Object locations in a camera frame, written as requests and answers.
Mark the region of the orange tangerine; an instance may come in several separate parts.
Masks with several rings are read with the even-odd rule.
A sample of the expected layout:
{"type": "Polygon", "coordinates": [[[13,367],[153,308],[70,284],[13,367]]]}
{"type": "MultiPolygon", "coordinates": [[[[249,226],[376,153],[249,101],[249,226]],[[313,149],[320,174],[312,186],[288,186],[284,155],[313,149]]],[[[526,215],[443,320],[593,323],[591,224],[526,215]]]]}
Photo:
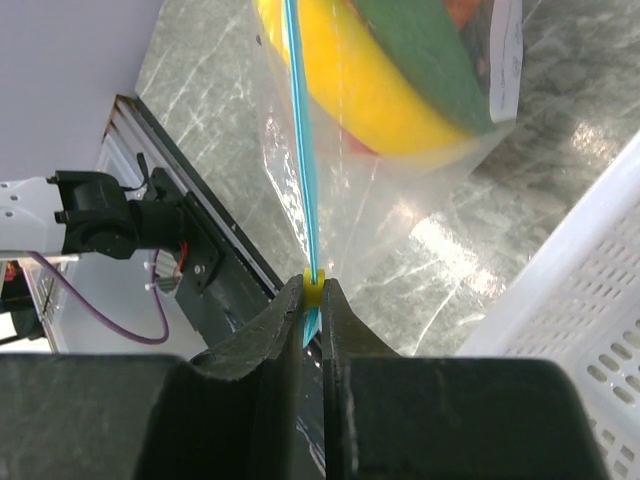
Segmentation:
{"type": "Polygon", "coordinates": [[[493,8],[490,0],[442,0],[442,3],[458,31],[484,18],[493,8]]]}

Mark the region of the red chili pepper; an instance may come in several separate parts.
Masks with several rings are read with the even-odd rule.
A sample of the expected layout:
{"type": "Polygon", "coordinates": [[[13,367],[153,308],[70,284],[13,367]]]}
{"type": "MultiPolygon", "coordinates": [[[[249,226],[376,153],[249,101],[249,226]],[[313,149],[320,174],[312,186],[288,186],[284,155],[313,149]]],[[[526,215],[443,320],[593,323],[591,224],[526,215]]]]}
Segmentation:
{"type": "Polygon", "coordinates": [[[351,134],[347,136],[347,145],[351,154],[373,156],[377,155],[376,151],[363,144],[360,140],[358,140],[351,134]]]}

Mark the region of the clear zip top bag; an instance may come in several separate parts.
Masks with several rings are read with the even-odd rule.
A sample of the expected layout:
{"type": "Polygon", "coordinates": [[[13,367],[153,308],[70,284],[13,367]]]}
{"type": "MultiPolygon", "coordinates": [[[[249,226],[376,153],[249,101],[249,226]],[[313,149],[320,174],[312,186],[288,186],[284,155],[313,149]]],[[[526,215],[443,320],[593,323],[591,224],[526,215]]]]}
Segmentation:
{"type": "Polygon", "coordinates": [[[308,281],[333,277],[351,293],[514,127],[523,5],[493,1],[491,13],[459,31],[494,129],[434,151],[373,156],[350,153],[349,133],[278,54],[255,3],[263,164],[306,257],[308,281]]]}

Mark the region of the green chili pepper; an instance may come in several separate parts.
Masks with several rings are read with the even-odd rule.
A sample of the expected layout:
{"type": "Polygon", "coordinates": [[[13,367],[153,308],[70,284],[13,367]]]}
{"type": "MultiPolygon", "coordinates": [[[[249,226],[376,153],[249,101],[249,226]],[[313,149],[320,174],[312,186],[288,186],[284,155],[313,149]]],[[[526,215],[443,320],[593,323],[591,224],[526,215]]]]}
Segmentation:
{"type": "Polygon", "coordinates": [[[494,129],[489,103],[442,1],[354,1],[375,41],[420,97],[475,135],[494,129]]]}

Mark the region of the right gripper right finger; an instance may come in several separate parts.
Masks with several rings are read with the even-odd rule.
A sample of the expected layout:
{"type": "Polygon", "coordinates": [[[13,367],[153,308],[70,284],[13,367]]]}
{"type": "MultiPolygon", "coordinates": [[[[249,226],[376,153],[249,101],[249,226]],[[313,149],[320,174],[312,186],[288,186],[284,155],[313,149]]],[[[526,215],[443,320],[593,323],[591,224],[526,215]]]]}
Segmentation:
{"type": "Polygon", "coordinates": [[[578,392],[544,359],[403,357],[326,281],[330,479],[604,479],[578,392]]]}

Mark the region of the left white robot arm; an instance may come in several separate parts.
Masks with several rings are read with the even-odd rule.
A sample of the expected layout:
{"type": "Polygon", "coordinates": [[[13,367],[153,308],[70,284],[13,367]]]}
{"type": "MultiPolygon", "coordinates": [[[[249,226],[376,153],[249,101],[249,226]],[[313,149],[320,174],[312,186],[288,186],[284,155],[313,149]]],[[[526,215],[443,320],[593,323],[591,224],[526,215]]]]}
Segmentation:
{"type": "Polygon", "coordinates": [[[127,260],[138,250],[176,251],[184,241],[179,204],[127,197],[113,176],[57,171],[1,183],[1,254],[98,253],[127,260]]]}

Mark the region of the banana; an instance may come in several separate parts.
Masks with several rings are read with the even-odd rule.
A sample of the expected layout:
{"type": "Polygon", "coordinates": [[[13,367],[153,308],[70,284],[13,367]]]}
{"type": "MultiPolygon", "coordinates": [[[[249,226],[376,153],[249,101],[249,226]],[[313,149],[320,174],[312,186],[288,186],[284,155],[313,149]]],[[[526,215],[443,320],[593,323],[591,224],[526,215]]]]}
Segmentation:
{"type": "Polygon", "coordinates": [[[336,123],[385,156],[434,151],[471,138],[423,101],[344,1],[255,3],[265,33],[336,123]]]}

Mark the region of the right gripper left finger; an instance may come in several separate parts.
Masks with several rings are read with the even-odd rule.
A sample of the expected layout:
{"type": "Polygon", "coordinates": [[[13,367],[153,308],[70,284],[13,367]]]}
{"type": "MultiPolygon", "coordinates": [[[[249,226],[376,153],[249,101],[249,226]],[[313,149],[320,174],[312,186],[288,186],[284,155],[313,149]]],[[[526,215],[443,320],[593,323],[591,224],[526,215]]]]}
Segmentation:
{"type": "Polygon", "coordinates": [[[192,360],[5,354],[5,479],[287,479],[303,280],[192,360]]]}

